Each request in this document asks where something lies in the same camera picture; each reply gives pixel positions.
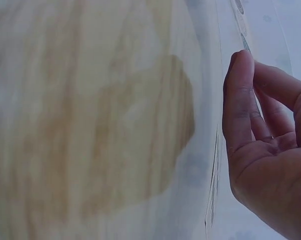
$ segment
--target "finger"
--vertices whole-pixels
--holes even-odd
[[[254,83],[268,96],[294,110],[301,94],[301,81],[284,71],[255,62]]]
[[[257,104],[255,94],[250,92],[250,125],[256,140],[269,142],[273,139],[272,134],[262,118],[259,106]]]
[[[295,131],[293,122],[285,113],[284,106],[275,99],[255,87],[256,96],[267,126],[274,137],[279,137]]]
[[[230,58],[230,63],[229,63],[229,67],[228,67],[228,71],[227,71],[227,74],[226,74],[226,77],[225,77],[225,81],[224,81],[224,85],[223,85],[223,105],[225,103],[225,98],[226,98],[226,92],[227,92],[227,86],[226,86],[226,80],[229,78],[229,75],[230,75],[230,72],[233,68],[233,65],[234,65],[234,62],[236,60],[236,56],[237,56],[238,52],[235,52],[231,58]]]
[[[250,94],[253,89],[253,77],[254,60],[248,51],[242,50],[237,54],[229,76],[225,80],[223,133],[229,155],[252,141]]]

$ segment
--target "wood grain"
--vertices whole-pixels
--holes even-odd
[[[169,187],[200,52],[183,1],[0,1],[0,240],[124,239],[101,219]]]

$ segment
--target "wooden surface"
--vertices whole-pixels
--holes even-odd
[[[153,239],[163,209],[203,224],[170,191],[218,124],[218,48],[193,23],[182,0],[0,0],[0,240]]]

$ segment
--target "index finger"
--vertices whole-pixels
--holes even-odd
[[[225,79],[222,124],[229,156],[252,141],[250,107],[253,77],[252,55],[242,50],[237,53],[233,67]]]
[[[301,95],[301,81],[284,71],[255,62],[254,83],[265,94],[281,102],[291,111]]]

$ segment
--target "skin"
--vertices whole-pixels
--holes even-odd
[[[223,134],[236,199],[287,239],[301,240],[301,81],[245,50],[235,53],[224,83]]]

